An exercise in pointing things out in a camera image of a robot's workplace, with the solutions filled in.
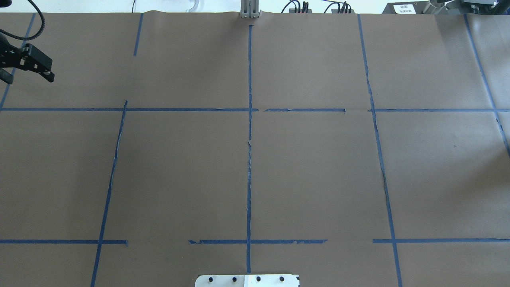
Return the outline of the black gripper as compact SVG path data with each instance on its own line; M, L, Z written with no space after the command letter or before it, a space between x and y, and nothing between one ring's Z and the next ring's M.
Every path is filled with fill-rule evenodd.
M23 71L38 73L49 83L53 83L55 74L51 71L53 60L40 49L30 43L23 43L21 47L11 45L6 35L0 35L0 80L12 84L13 74L5 68L17 68Z

